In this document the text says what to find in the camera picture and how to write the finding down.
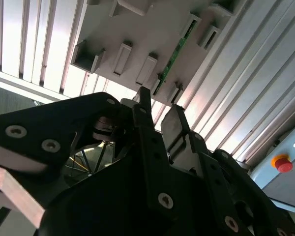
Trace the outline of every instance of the red emergency stop button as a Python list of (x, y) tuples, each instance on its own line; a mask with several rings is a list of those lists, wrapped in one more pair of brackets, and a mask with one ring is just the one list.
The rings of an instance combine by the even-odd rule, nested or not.
[(287, 173), (293, 169), (293, 164), (286, 158), (279, 159), (275, 162), (275, 167), (281, 173)]
[(293, 164), (287, 154), (276, 156), (272, 159), (271, 164), (281, 173), (287, 173), (293, 169)]

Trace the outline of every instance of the gray wall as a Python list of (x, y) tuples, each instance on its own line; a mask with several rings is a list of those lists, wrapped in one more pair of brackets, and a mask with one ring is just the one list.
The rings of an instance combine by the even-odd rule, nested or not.
[(0, 227), (0, 236), (33, 236), (35, 230), (20, 212), (11, 211)]

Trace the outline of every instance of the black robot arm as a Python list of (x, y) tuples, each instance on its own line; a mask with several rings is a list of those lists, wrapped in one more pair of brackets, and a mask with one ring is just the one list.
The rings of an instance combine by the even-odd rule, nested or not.
[[(67, 159), (114, 142), (113, 164), (72, 187)], [(155, 131), (150, 91), (95, 93), (0, 115), (0, 193), (39, 236), (295, 236), (295, 225), (173, 105)]]

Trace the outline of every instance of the corrugated metal ceiling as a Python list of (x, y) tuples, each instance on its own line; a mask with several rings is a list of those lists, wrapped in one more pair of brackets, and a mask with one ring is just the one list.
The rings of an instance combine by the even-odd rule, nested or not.
[[(240, 161), (295, 125), (295, 0), (243, 2), (178, 102), (210, 150)], [(86, 8), (86, 0), (0, 0), (0, 87), (45, 103), (98, 91), (132, 98), (70, 65)], [(169, 107), (152, 104), (160, 129)]]

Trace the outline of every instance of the bolt head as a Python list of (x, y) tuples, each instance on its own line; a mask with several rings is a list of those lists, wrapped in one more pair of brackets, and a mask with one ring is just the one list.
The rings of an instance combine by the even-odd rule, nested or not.
[(167, 209), (172, 209), (174, 206), (174, 201), (167, 193), (160, 193), (158, 195), (158, 202)]

